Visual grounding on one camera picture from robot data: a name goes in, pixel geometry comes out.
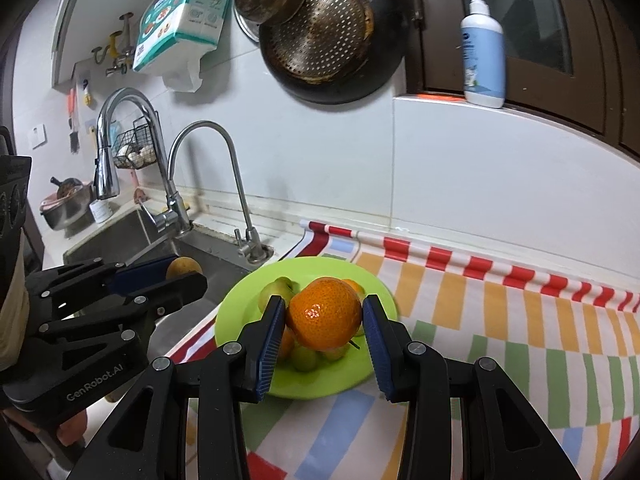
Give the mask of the tissue paper package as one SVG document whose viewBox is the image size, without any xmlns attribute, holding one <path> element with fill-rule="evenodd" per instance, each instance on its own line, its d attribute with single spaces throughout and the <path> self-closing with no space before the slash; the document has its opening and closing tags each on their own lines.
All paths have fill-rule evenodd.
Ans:
<svg viewBox="0 0 640 480">
<path fill-rule="evenodd" d="M 156 0 L 140 21 L 132 68 L 175 92 L 201 87 L 201 59 L 218 48 L 230 0 Z"/>
</svg>

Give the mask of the small brownish kiwi fruit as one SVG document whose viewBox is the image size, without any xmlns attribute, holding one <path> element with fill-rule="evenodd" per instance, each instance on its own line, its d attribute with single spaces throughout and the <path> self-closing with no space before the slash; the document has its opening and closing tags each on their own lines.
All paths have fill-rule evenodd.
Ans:
<svg viewBox="0 0 640 480">
<path fill-rule="evenodd" d="M 201 265 L 191 257 L 177 257 L 172 260 L 171 264 L 168 266 L 166 271 L 166 278 L 168 280 L 172 280 L 173 278 L 178 278 L 178 276 L 191 272 L 202 274 L 203 269 Z"/>
</svg>

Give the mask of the dark wooden window frame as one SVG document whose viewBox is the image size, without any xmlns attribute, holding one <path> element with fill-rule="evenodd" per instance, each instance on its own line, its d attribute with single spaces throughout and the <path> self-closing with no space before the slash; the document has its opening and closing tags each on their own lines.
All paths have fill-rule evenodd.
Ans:
<svg viewBox="0 0 640 480">
<path fill-rule="evenodd" d="M 460 96 L 470 0 L 401 0 L 410 11 L 411 94 Z M 639 8 L 634 0 L 485 0 L 503 28 L 506 102 L 639 155 Z"/>
</svg>

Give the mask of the small green fruit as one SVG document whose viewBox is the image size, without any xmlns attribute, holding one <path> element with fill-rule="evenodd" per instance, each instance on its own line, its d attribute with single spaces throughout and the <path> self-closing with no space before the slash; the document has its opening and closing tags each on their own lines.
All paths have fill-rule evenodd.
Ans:
<svg viewBox="0 0 640 480">
<path fill-rule="evenodd" d="M 345 354 L 350 348 L 350 344 L 344 344 L 344 346 L 336 347 L 329 350 L 323 350 L 320 354 L 329 362 L 337 362 L 343 359 Z"/>
</svg>

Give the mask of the slim chrome faucet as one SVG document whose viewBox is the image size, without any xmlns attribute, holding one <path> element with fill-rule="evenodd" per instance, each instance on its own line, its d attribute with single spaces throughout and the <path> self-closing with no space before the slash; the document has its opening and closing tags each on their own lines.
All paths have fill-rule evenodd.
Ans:
<svg viewBox="0 0 640 480">
<path fill-rule="evenodd" d="M 167 159 L 168 181 L 193 197 L 210 193 L 234 193 L 244 226 L 235 231 L 235 244 L 250 264 L 270 258 L 250 213 L 239 156 L 229 131 L 209 119 L 183 127 L 171 141 Z"/>
</svg>

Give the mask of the orange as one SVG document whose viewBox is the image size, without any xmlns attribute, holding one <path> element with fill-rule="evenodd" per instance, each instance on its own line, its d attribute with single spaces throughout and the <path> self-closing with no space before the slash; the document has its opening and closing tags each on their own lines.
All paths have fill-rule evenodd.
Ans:
<svg viewBox="0 0 640 480">
<path fill-rule="evenodd" d="M 344 278 L 343 282 L 348 285 L 354 292 L 356 292 L 359 301 L 363 302 L 363 299 L 366 298 L 366 291 L 364 290 L 364 288 L 350 278 Z"/>
<path fill-rule="evenodd" d="M 356 290 L 339 278 L 317 278 L 296 294 L 286 324 L 297 342 L 314 351 L 344 347 L 356 336 L 362 305 Z"/>
</svg>

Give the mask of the yellowish brown round fruit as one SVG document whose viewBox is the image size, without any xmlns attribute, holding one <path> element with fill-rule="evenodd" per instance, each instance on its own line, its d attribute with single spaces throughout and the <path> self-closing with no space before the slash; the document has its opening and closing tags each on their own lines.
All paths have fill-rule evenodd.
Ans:
<svg viewBox="0 0 640 480">
<path fill-rule="evenodd" d="M 292 367 L 302 373 L 312 372 L 318 367 L 318 352 L 304 346 L 295 347 L 290 354 Z"/>
</svg>

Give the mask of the steel bowl with dishes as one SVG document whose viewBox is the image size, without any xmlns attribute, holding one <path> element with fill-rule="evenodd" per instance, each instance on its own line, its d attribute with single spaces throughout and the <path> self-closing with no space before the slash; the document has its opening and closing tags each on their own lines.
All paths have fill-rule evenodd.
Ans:
<svg viewBox="0 0 640 480">
<path fill-rule="evenodd" d="M 93 183 L 76 178 L 58 180 L 56 177 L 52 177 L 50 182 L 56 191 L 40 203 L 40 216 L 53 231 L 68 229 L 89 210 L 93 201 Z"/>
</svg>

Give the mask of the small orange mandarin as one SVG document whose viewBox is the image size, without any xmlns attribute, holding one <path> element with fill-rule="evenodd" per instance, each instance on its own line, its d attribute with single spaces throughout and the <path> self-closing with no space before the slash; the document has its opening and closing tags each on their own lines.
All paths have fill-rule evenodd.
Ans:
<svg viewBox="0 0 640 480">
<path fill-rule="evenodd" d="M 279 361 L 287 360 L 288 356 L 291 354 L 294 348 L 295 348 L 294 333 L 290 328 L 285 327 L 282 338 L 281 338 L 279 351 L 278 351 L 278 360 Z"/>
</svg>

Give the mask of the black wok pan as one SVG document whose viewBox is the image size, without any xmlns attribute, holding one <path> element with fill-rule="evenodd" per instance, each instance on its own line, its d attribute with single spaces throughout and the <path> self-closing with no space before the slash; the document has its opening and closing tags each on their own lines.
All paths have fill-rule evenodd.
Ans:
<svg viewBox="0 0 640 480">
<path fill-rule="evenodd" d="M 408 44 L 400 0 L 305 0 L 288 21 L 259 27 L 271 75 L 296 98 L 358 101 L 396 72 Z"/>
</svg>

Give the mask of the stainless steel sink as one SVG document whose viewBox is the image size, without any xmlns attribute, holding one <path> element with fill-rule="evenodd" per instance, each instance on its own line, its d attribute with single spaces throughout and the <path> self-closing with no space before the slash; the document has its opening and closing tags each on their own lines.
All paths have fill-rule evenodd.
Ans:
<svg viewBox="0 0 640 480">
<path fill-rule="evenodd" d="M 205 228 L 195 228 L 180 236 L 170 231 L 157 234 L 150 220 L 137 210 L 128 212 L 65 252 L 63 262 L 69 264 L 100 257 L 107 263 L 135 264 L 167 256 L 195 259 L 204 271 L 208 289 L 203 298 L 157 323 L 149 345 L 149 356 L 156 358 L 163 354 L 167 356 L 196 324 L 218 307 L 232 286 L 259 268 L 258 264 L 241 256 L 235 242 L 227 235 Z"/>
</svg>

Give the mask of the metal colander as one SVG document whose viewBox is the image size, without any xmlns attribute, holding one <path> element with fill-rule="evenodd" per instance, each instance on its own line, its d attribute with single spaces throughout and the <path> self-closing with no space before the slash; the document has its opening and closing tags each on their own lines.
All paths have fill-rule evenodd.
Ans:
<svg viewBox="0 0 640 480">
<path fill-rule="evenodd" d="M 288 21 L 260 31 L 260 46 L 282 74 L 327 84 L 363 66 L 372 32 L 366 0 L 305 0 Z"/>
</svg>

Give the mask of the large chrome pull faucet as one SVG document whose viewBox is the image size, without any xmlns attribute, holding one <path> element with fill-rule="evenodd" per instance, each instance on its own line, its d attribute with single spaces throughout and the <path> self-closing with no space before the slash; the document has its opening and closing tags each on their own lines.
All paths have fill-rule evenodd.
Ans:
<svg viewBox="0 0 640 480">
<path fill-rule="evenodd" d="M 122 102 L 134 104 L 140 110 L 141 117 L 137 129 L 113 136 L 112 117 Z M 141 91 L 128 87 L 118 89 L 105 100 L 96 118 L 96 169 L 93 183 L 96 199 L 108 200 L 119 196 L 118 168 L 140 169 L 152 162 L 156 162 L 160 170 L 167 209 L 160 214 L 152 214 L 142 204 L 142 210 L 158 232 L 169 228 L 174 228 L 178 234 L 189 232 L 192 222 L 174 182 L 175 169 L 166 155 L 160 118 Z"/>
</svg>

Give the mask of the green apple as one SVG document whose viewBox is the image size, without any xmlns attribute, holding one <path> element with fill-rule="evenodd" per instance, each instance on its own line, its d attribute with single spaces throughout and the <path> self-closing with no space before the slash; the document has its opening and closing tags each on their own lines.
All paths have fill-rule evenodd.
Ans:
<svg viewBox="0 0 640 480">
<path fill-rule="evenodd" d="M 258 309 L 264 313 L 272 296 L 281 297 L 285 303 L 285 307 L 288 307 L 298 292 L 298 283 L 293 282 L 286 276 L 280 276 L 280 278 L 276 278 L 262 288 L 258 295 Z"/>
</svg>

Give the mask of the white blue pump bottle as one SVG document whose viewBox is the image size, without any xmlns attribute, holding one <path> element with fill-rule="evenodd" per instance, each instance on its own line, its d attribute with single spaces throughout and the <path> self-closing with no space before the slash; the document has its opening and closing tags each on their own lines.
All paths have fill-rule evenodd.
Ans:
<svg viewBox="0 0 640 480">
<path fill-rule="evenodd" d="M 461 21 L 463 90 L 475 105 L 501 108 L 506 100 L 506 49 L 503 29 L 485 0 L 470 0 Z"/>
</svg>

